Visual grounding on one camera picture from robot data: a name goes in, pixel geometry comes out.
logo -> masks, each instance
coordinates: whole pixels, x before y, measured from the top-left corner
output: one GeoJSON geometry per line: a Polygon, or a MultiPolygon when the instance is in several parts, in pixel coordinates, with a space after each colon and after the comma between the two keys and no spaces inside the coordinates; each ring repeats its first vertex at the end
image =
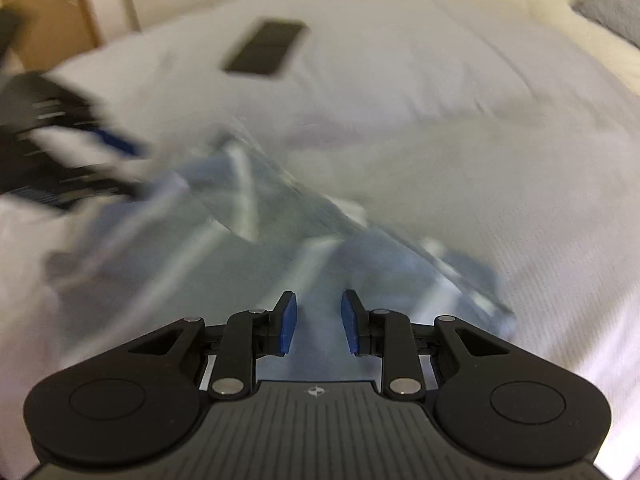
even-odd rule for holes
{"type": "Polygon", "coordinates": [[[311,388],[309,388],[306,391],[309,395],[314,396],[316,399],[318,397],[320,397],[321,395],[324,395],[324,393],[326,392],[326,390],[322,387],[322,386],[318,386],[316,384],[316,386],[312,386],[311,388]]]}

bed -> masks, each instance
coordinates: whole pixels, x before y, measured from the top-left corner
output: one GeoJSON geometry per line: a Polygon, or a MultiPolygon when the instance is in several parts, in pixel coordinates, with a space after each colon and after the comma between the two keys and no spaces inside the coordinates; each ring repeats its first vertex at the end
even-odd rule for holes
{"type": "MultiPolygon", "coordinates": [[[[78,134],[39,133],[61,158],[151,178],[231,132],[373,222],[493,267],[514,342],[610,400],[596,464],[614,480],[636,466],[640,102],[564,36],[491,0],[241,0],[51,76],[152,147],[123,162],[78,134]],[[223,75],[220,60],[259,16],[302,19],[311,33],[281,79],[223,75]]],[[[41,260],[69,250],[99,207],[65,218],[2,208],[0,367],[12,380],[0,410],[13,431],[0,434],[0,466],[18,478],[33,465],[21,399],[60,366],[41,260]]]]}

blue finger pad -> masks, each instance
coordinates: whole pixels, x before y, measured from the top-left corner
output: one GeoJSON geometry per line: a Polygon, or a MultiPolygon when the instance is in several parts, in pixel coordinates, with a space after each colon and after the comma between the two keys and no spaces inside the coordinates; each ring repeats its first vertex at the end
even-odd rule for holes
{"type": "Polygon", "coordinates": [[[356,313],[351,306],[351,301],[347,297],[347,293],[342,293],[342,301],[340,302],[340,315],[342,316],[342,325],[344,333],[347,335],[347,343],[349,343],[349,352],[355,354],[360,349],[358,341],[358,330],[356,329],[356,313]]]}
{"type": "Polygon", "coordinates": [[[282,314],[282,329],[280,330],[280,352],[283,354],[289,353],[291,348],[291,340],[293,339],[293,332],[296,329],[296,322],[298,321],[298,303],[296,302],[296,295],[292,294],[282,314]]]}

black smartphone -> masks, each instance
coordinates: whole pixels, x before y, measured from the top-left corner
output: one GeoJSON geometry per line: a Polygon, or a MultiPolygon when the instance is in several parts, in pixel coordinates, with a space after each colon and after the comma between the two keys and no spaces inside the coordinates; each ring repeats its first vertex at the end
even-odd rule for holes
{"type": "Polygon", "coordinates": [[[228,73],[275,75],[306,29],[302,22],[263,20],[248,40],[233,51],[223,70],[228,73]]]}

wooden door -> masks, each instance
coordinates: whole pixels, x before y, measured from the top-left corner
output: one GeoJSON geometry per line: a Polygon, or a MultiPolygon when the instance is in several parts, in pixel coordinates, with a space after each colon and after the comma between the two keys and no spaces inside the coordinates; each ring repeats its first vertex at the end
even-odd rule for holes
{"type": "Polygon", "coordinates": [[[85,0],[3,0],[28,15],[14,50],[27,70],[48,70],[96,47],[97,37],[85,0]]]}

